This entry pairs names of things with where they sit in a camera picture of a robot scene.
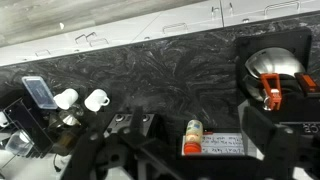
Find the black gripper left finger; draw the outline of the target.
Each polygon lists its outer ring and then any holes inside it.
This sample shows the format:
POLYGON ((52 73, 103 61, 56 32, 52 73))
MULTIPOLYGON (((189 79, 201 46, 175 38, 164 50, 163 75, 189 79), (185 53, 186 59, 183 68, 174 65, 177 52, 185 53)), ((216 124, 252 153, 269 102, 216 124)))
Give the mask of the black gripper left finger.
POLYGON ((89 130, 78 140, 60 180, 105 180, 108 171, 102 170, 101 154, 114 140, 113 134, 89 130))

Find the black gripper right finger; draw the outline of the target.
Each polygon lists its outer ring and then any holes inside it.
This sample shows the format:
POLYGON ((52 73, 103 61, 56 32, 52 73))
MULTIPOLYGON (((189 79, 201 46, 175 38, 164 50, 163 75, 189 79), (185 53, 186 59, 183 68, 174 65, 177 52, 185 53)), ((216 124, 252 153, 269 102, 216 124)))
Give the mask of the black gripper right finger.
POLYGON ((258 109, 244 108, 242 131, 264 155, 257 180, 292 180, 297 162, 299 136, 291 128, 276 125, 258 109))

